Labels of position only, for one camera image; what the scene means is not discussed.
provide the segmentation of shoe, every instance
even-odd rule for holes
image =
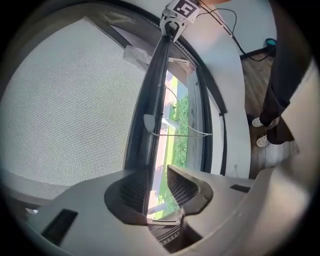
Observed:
[[[256,145],[259,148],[264,148],[264,147],[268,146],[269,143],[270,142],[267,139],[267,135],[263,135],[262,137],[258,138],[256,141]]]
[[[260,122],[260,118],[257,117],[257,118],[255,118],[255,119],[253,119],[253,121],[252,121],[252,126],[253,126],[253,127],[261,127],[261,126],[264,126],[264,125],[263,125],[262,122]]]

